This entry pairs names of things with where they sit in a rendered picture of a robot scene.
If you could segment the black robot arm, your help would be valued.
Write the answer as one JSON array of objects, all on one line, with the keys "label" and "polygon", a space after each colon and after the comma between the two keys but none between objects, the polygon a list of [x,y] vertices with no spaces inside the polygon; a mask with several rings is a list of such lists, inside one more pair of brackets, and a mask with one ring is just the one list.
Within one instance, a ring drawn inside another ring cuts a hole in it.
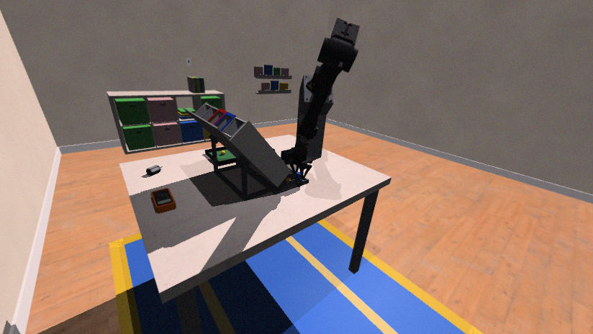
[{"label": "black robot arm", "polygon": [[[296,132],[299,136],[296,137],[295,147],[281,151],[281,159],[286,165],[289,165],[293,160],[305,161],[308,140],[313,139],[317,134],[318,117],[327,95],[332,92],[331,88],[338,74],[341,71],[349,73],[356,59],[358,49],[354,47],[359,27],[337,18],[331,38],[325,37],[317,59],[323,64],[317,65],[313,78],[306,85],[314,96],[302,122],[299,123]],[[350,42],[348,43],[348,41]]]}]

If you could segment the blue square band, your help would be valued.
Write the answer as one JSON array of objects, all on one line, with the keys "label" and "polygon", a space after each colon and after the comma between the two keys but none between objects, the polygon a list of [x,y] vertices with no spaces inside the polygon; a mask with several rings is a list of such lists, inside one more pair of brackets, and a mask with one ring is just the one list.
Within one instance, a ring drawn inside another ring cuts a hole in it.
[{"label": "blue square band", "polygon": [[223,131],[226,128],[226,126],[228,126],[229,123],[236,117],[235,115],[227,112],[214,126],[217,126],[225,118],[226,115],[230,116],[232,119],[221,129],[221,131]]}]

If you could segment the red square band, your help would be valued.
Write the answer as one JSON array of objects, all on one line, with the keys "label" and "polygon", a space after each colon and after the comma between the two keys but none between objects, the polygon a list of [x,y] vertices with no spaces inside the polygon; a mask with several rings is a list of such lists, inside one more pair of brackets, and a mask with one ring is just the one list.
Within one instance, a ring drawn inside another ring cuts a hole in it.
[{"label": "red square band", "polygon": [[213,116],[215,116],[215,115],[216,115],[216,113],[218,113],[218,112],[221,112],[221,113],[223,113],[223,115],[222,115],[222,116],[221,116],[221,117],[220,117],[220,118],[219,118],[219,119],[218,119],[218,120],[217,120],[217,121],[216,121],[216,122],[215,122],[213,125],[215,125],[215,124],[216,124],[216,123],[217,123],[217,122],[218,122],[218,121],[219,121],[219,120],[220,120],[220,119],[221,119],[221,118],[222,118],[222,117],[223,117],[223,116],[224,116],[224,115],[227,113],[227,112],[226,112],[225,110],[223,110],[223,109],[218,109],[218,110],[217,110],[217,111],[216,111],[216,112],[215,112],[215,113],[214,113],[214,114],[213,114],[213,115],[212,115],[212,116],[211,116],[211,117],[210,117],[210,118],[209,118],[207,121],[209,122],[209,121],[210,121],[210,119],[211,119],[211,118],[213,118]]}]

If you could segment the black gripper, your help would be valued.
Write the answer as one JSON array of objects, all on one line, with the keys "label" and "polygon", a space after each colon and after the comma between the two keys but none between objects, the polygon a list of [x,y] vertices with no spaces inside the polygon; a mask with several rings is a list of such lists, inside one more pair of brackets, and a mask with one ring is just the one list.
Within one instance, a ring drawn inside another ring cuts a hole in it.
[{"label": "black gripper", "polygon": [[[306,163],[309,163],[309,165],[306,164]],[[292,168],[292,170],[294,172],[294,175],[296,175],[297,172],[298,172],[298,170],[300,170],[301,177],[302,177],[302,179],[304,179],[305,176],[307,175],[308,171],[312,167],[312,165],[310,165],[311,163],[312,163],[312,160],[309,159],[309,158],[307,158],[307,153],[306,153],[305,161],[299,162],[299,161],[293,160],[290,163],[290,166],[291,166],[291,168]],[[296,171],[294,169],[294,164],[296,165]],[[304,169],[306,169],[305,174],[304,174]]]}]

